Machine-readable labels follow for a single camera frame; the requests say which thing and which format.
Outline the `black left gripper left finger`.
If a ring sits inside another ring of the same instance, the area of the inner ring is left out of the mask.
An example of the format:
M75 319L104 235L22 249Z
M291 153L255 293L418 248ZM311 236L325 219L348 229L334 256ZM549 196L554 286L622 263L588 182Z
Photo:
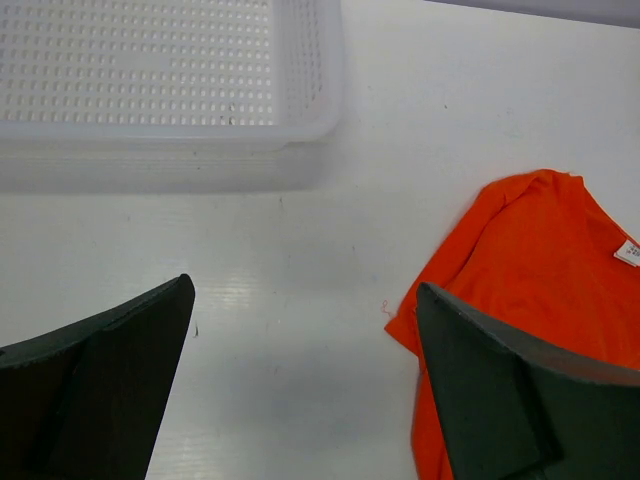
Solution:
M145 478L194 300L182 274L2 347L2 478Z

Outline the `orange t-shirt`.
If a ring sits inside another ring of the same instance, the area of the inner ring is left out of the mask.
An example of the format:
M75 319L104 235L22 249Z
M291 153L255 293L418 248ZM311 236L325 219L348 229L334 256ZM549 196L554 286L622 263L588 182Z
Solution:
M639 373L638 244L579 176L538 170L491 183L386 327L420 365L412 448L422 479L457 479L419 338L417 290L427 283L557 347Z

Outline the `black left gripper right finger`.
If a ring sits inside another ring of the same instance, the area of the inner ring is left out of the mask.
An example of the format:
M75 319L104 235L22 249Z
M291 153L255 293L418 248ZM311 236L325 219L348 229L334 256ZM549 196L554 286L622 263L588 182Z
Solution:
M639 373L557 347L434 284L417 324L457 479L636 479Z

